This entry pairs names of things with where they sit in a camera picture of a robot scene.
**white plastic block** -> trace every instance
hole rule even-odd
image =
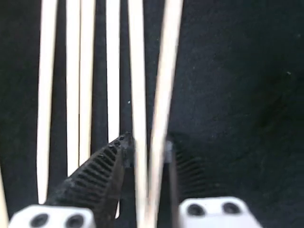
[[[234,210],[230,208],[230,213],[224,209],[227,203],[236,206]],[[186,199],[179,206],[179,219],[181,228],[261,228],[246,203],[235,197]]]
[[[12,217],[9,228],[20,227],[95,228],[96,226],[93,213],[89,209],[32,205],[24,208]]]

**black fabric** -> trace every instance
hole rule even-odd
[[[0,162],[10,216],[38,201],[40,6],[39,0],[0,3]],[[96,12],[93,151],[107,143],[104,1],[97,1]],[[162,13],[163,0],[144,1],[149,135]],[[110,88],[121,92],[121,132],[132,130],[128,43],[127,3],[122,1],[121,84]],[[67,169],[65,58],[65,1],[60,0],[50,191],[64,180]],[[191,139],[184,140],[185,146],[192,146],[218,175],[227,177],[226,184],[268,228],[304,223],[303,62],[302,0],[184,1],[169,131]],[[132,228],[132,170],[123,189],[119,224]],[[161,205],[163,227],[168,224],[168,204]]]

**wooden stick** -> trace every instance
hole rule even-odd
[[[108,141],[119,136],[120,0],[106,0]],[[119,217],[119,203],[115,218]]]
[[[144,61],[143,0],[129,0],[129,40],[133,137],[135,142],[135,192],[137,227],[145,227],[147,204],[147,130]]]
[[[150,191],[146,219],[148,228],[155,228],[157,225],[164,162],[164,146],[174,83],[182,6],[183,0],[166,0],[164,8],[151,136],[151,159],[149,166]]]
[[[56,16],[57,0],[42,0],[37,124],[37,185],[39,204],[45,202],[48,193]]]
[[[9,226],[9,216],[6,207],[4,187],[3,187],[1,167],[0,167],[0,227],[6,228],[8,226]]]
[[[67,175],[79,167],[80,0],[66,0]]]
[[[79,165],[91,156],[95,0],[81,0]]]

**screw hole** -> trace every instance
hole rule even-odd
[[[73,215],[66,222],[66,228],[81,228],[84,224],[82,215]]]
[[[30,225],[34,228],[42,227],[48,222],[48,214],[43,213],[35,216],[31,222]]]
[[[198,204],[191,204],[188,207],[188,214],[191,216],[202,216],[205,215],[204,209]]]
[[[238,206],[234,203],[225,203],[223,205],[223,210],[227,214],[239,214],[241,212]]]

